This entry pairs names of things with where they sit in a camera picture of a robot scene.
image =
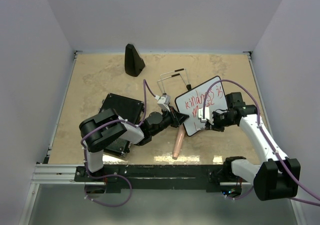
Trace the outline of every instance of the white wall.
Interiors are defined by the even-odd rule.
[[[320,194],[320,0],[283,0],[253,51],[275,140],[301,163],[301,182]],[[301,189],[300,198],[312,200]],[[309,225],[319,208],[303,205]]]
[[[18,224],[73,51],[47,0],[0,0],[0,224]]]
[[[281,0],[48,0],[83,51],[252,51]]]

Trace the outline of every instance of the white board with red writing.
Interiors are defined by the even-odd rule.
[[[178,111],[190,116],[183,123],[188,136],[192,136],[198,131],[204,129],[205,123],[200,122],[200,119],[198,118],[198,110],[204,105],[205,94],[208,88],[214,82],[219,80],[220,77],[215,76],[175,98],[174,102]],[[210,89],[206,99],[206,106],[210,107],[211,112],[217,109],[227,109],[225,91],[221,82],[217,83]]]

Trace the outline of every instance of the wooden table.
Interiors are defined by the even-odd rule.
[[[84,154],[80,145],[79,124],[98,113],[108,93],[118,94],[143,101],[143,79],[151,90],[161,95],[157,85],[160,74],[186,68],[192,87],[220,76],[243,85],[258,100],[260,99],[248,57],[245,54],[142,54],[146,64],[138,77],[125,73],[124,54],[79,54],[64,101],[61,117],[55,134],[50,164],[82,164]],[[164,81],[166,92],[174,99],[186,91],[180,77]],[[225,94],[240,91],[230,83],[223,83]],[[246,104],[253,104],[243,92]],[[147,115],[158,111],[157,101],[147,94]],[[201,131],[192,137],[185,136],[178,160],[172,159],[172,151],[178,129],[169,127],[152,138],[144,146],[130,148],[123,159],[109,155],[103,157],[105,164],[221,164],[225,158],[244,156],[259,164],[255,150],[242,130],[228,127],[225,132]]]

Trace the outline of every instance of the table top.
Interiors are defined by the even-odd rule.
[[[186,68],[191,86],[220,76],[238,82],[258,100],[253,72],[245,54],[142,54],[145,68],[138,77],[125,73],[124,54],[79,54],[76,58],[71,81],[63,104],[54,137],[49,164],[82,164],[84,154],[80,145],[79,124],[98,113],[108,93],[143,101],[143,79],[151,90],[161,95],[157,85],[160,74]],[[186,86],[178,76],[164,81],[165,90],[174,99],[186,92]],[[231,83],[222,83],[225,94],[242,92]],[[249,96],[242,93],[246,104],[253,104]],[[157,101],[147,94],[147,116],[160,108]],[[237,126],[227,127],[225,132],[200,131],[192,137],[185,136],[177,160],[172,159],[178,129],[168,127],[144,146],[130,148],[130,153],[119,159],[105,154],[105,164],[221,164],[232,156],[246,157],[251,163],[259,159],[246,134]]]

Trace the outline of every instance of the gray floor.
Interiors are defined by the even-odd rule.
[[[104,194],[105,202],[123,201]],[[259,201],[252,192],[238,200],[200,190],[134,190],[122,207],[103,207],[84,199],[83,185],[42,185],[30,225],[296,225],[288,199]]]

